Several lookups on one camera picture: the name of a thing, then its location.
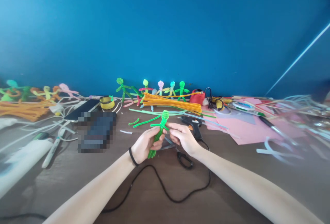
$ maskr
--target scissors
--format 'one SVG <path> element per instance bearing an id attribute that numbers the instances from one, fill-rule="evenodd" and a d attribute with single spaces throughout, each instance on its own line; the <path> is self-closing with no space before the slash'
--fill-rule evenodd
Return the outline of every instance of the scissors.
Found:
<path id="1" fill-rule="evenodd" d="M 181 153 L 179 151 L 179 149 L 177 148 L 176 144 L 174 144 L 169 138 L 165 137 L 165 140 L 167 140 L 167 142 L 170 144 L 166 147 L 161 148 L 160 150 L 165 150 L 165 149 L 169 149 L 169 148 L 175 148 L 176 149 L 176 156 L 178 157 L 178 161 L 180 162 L 180 164 L 186 168 L 187 170 L 190 170 L 194 163 L 188 158 L 188 156 L 184 153 Z M 182 158 L 184 158 L 189 164 L 190 166 L 186 166 L 183 162 L 182 162 Z"/>

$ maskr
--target wrist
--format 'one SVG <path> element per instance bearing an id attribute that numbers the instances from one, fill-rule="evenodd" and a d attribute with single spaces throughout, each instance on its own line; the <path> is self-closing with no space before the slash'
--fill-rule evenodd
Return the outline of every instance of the wrist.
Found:
<path id="1" fill-rule="evenodd" d="M 192 156 L 193 158 L 197 159 L 197 157 L 203 153 L 203 150 L 205 150 L 200 144 L 196 144 L 196 148 L 192 151 L 192 153 L 190 154 L 190 156 Z"/>

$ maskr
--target black hair tie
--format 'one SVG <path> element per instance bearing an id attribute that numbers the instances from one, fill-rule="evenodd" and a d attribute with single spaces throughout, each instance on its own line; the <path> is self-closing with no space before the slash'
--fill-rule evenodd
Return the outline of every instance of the black hair tie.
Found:
<path id="1" fill-rule="evenodd" d="M 131 156 L 131 159 L 133 161 L 133 163 L 136 165 L 136 166 L 139 166 L 139 164 L 135 161 L 135 159 L 133 158 L 133 154 L 132 154 L 132 150 L 131 148 L 128 149 L 129 153 L 130 153 L 130 156 Z"/>

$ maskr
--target hand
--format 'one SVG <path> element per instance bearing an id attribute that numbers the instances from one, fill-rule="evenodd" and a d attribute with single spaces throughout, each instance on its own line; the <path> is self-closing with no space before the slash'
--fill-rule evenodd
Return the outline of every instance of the hand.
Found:
<path id="1" fill-rule="evenodd" d="M 159 150 L 162 147 L 162 143 L 166 134 L 166 130 L 163 129 L 163 134 L 159 138 L 159 141 L 154 143 L 156 134 L 160 131 L 159 127 L 153 127 L 142 133 L 135 144 L 132 146 L 132 155 L 138 164 L 141 164 L 146 158 L 150 150 Z"/>
<path id="2" fill-rule="evenodd" d="M 195 140 L 188 126 L 168 122 L 166 124 L 170 128 L 169 134 L 171 139 L 177 145 L 182 145 L 183 149 L 190 155 L 194 156 L 200 148 L 202 148 Z"/>

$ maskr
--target finger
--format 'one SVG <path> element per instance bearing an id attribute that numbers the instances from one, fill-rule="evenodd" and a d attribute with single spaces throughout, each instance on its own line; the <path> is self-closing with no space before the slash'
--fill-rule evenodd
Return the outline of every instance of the finger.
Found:
<path id="1" fill-rule="evenodd" d="M 185 137 L 185 134 L 176 129 L 170 129 L 169 133 L 177 137 L 179 140 L 182 140 Z"/>
<path id="2" fill-rule="evenodd" d="M 162 144 L 163 144 L 163 142 L 159 140 L 159 141 L 154 142 L 153 147 L 158 147 L 158 146 L 161 146 Z"/>
<path id="3" fill-rule="evenodd" d="M 161 142 L 163 142 L 164 138 L 165 138 L 165 135 L 162 134 L 162 135 L 159 137 L 159 140 L 160 140 Z"/>
<path id="4" fill-rule="evenodd" d="M 166 123 L 165 126 L 171 128 L 171 129 L 179 130 L 180 132 L 185 133 L 185 134 L 187 133 L 187 126 L 185 126 L 185 125 L 168 122 L 168 123 Z"/>
<path id="5" fill-rule="evenodd" d="M 169 134 L 169 136 L 171 137 L 171 140 L 176 144 L 176 145 L 180 145 L 180 141 L 178 138 L 176 138 L 175 136 Z"/>
<path id="6" fill-rule="evenodd" d="M 161 148 L 162 148 L 161 145 L 159 145 L 159 146 L 152 146 L 152 147 L 150 148 L 150 150 L 155 150 L 155 151 L 157 151 L 157 150 L 159 150 L 159 149 L 161 149 Z"/>
<path id="7" fill-rule="evenodd" d="M 159 127 L 153 127 L 151 129 L 146 130 L 145 131 L 145 135 L 148 138 L 151 138 L 151 137 L 155 136 L 156 134 L 158 134 L 159 131 L 160 131 L 160 128 Z"/>

